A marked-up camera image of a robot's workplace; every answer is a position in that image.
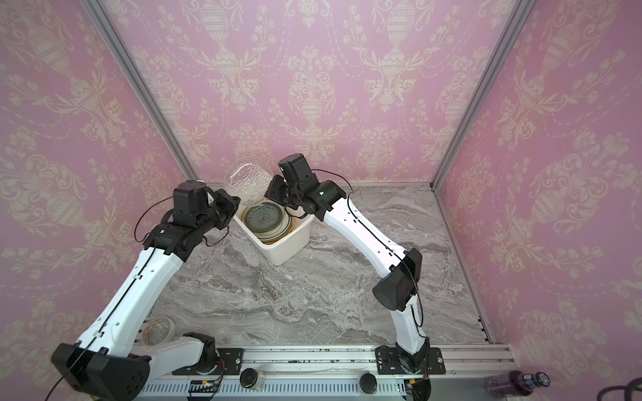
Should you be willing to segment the purple plastic bottle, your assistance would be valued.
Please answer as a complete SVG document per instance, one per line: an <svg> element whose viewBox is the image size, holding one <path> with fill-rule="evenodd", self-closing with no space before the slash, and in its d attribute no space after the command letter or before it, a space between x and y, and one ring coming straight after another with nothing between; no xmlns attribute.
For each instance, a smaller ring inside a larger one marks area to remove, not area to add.
<svg viewBox="0 0 642 401"><path fill-rule="evenodd" d="M547 388L550 385L551 379L544 372L525 374L518 370L493 375L486 381L488 393L497 399L528 397L535 389Z"/></svg>

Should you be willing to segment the clear glass plate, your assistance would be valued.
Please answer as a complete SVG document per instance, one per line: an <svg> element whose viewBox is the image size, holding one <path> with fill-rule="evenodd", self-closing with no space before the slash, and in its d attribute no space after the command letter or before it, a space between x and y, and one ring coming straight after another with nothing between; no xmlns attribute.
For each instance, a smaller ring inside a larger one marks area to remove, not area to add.
<svg viewBox="0 0 642 401"><path fill-rule="evenodd" d="M242 206L255 207L264 201L273 177L262 163L239 160L228 169L223 186L229 195L240 198Z"/></svg>

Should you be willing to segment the black knob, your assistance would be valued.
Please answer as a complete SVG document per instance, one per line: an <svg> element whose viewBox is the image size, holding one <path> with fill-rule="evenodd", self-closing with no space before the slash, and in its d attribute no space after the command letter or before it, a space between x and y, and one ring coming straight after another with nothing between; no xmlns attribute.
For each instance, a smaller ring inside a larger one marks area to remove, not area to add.
<svg viewBox="0 0 642 401"><path fill-rule="evenodd" d="M244 369L239 376L239 383L244 389L255 389L260 379L259 372L256 369Z"/></svg>
<svg viewBox="0 0 642 401"><path fill-rule="evenodd" d="M361 394L376 394L378 390L378 382L376 376L369 372L361 374L361 376L359 376L358 388Z"/></svg>

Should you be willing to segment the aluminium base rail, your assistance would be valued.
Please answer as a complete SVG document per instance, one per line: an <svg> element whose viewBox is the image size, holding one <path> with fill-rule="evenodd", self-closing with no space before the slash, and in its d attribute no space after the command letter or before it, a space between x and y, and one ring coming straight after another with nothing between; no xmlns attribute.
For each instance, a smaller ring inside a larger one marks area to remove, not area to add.
<svg viewBox="0 0 642 401"><path fill-rule="evenodd" d="M151 380L139 400L489 400L486 380L516 369L506 345L437 345L423 373L408 374L392 346L241 346L217 350L225 366L210 374L188 369ZM244 389L239 376L260 379ZM376 376L376 394L361 394L359 376Z"/></svg>

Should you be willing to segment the yellow white-dotted scalloped plate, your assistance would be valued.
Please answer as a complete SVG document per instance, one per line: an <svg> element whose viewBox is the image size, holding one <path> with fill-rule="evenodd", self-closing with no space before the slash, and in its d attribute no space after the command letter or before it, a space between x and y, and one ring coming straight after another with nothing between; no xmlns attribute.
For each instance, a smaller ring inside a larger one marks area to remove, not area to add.
<svg viewBox="0 0 642 401"><path fill-rule="evenodd" d="M292 232L292 230L294 230L294 224L292 222L289 222L289 225L287 227L284 227L281 232L276 233L272 237L267 237L266 235L261 235L259 240L263 244L272 245L272 244L274 244L276 242L281 241L285 237L287 237Z"/></svg>

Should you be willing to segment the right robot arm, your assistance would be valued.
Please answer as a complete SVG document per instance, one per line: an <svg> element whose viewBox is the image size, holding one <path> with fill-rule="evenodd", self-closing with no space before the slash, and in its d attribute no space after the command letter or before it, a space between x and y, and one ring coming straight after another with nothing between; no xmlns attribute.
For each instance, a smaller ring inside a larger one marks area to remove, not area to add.
<svg viewBox="0 0 642 401"><path fill-rule="evenodd" d="M316 217L366 257L380 276L372 292L391 313L401 366L410 374L425 372L431 345L422 328L421 252L414 247L407 250L389 239L358 209L350 192L332 180L319 180L317 170L309 166L304 155L283 158L279 170L265 197L282 207L302 209L304 215Z"/></svg>

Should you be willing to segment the left black knob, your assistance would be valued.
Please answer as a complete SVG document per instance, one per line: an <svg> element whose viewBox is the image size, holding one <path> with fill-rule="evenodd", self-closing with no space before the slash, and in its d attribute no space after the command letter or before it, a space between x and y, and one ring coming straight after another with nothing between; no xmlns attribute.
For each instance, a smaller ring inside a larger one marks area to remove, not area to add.
<svg viewBox="0 0 642 401"><path fill-rule="evenodd" d="M244 369L239 376L239 383L244 389L255 389L260 379L259 372L256 369Z"/></svg>

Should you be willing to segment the right black knob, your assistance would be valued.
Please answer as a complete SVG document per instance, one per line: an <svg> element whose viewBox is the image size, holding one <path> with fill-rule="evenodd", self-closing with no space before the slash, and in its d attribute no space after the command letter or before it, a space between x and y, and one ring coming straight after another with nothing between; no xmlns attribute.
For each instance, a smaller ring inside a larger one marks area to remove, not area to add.
<svg viewBox="0 0 642 401"><path fill-rule="evenodd" d="M378 390L378 382L376 376L369 372L361 374L361 376L359 376L358 388L361 394L376 394Z"/></svg>

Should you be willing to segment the tape roll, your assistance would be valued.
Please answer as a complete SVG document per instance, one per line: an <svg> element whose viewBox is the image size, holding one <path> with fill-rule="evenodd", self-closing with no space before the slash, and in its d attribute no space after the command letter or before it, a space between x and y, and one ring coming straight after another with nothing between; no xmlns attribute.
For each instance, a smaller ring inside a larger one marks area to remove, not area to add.
<svg viewBox="0 0 642 401"><path fill-rule="evenodd" d="M174 339L176 325L169 317L146 319L139 332L137 342L142 346L166 344Z"/></svg>

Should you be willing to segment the white plastic bin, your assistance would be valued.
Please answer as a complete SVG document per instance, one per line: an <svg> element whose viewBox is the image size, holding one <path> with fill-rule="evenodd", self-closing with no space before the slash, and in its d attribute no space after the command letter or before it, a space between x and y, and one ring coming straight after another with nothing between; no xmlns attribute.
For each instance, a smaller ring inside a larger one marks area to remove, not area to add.
<svg viewBox="0 0 642 401"><path fill-rule="evenodd" d="M261 252L267 260L275 266L282 265L290 258L302 251L304 247L309 244L311 237L311 227L314 217L304 216L303 210L299 209L295 212L287 212L283 207L284 219L280 227L264 233L251 232L242 221L243 212L249 207L240 206L239 211L234 217L234 221L240 226L242 232L249 238L254 247ZM294 230L279 242L272 245L263 244L259 238L261 235L272 237L276 233L282 231L284 227L289 225L289 222L294 224Z"/></svg>

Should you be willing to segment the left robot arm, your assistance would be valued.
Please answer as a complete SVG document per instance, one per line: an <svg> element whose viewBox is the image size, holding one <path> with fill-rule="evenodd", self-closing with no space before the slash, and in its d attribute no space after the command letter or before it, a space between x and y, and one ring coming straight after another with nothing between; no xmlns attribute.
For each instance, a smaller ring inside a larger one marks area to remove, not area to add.
<svg viewBox="0 0 642 401"><path fill-rule="evenodd" d="M173 207L143 239L134 267L103 312L72 344L60 344L51 363L60 381L99 400L133 400L151 380L180 369L210 374L225 364L214 337L189 332L142 347L138 333L171 278L213 229L228 232L241 200L199 180L180 184Z"/></svg>

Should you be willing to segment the teal patterned small plate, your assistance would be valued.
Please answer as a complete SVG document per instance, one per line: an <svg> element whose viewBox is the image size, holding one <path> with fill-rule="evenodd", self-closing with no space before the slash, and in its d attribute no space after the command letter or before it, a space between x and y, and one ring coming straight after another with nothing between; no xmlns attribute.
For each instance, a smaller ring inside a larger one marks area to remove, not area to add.
<svg viewBox="0 0 642 401"><path fill-rule="evenodd" d="M273 202L263 202L247 208L242 214L242 221L251 232L270 232L281 226L284 211Z"/></svg>

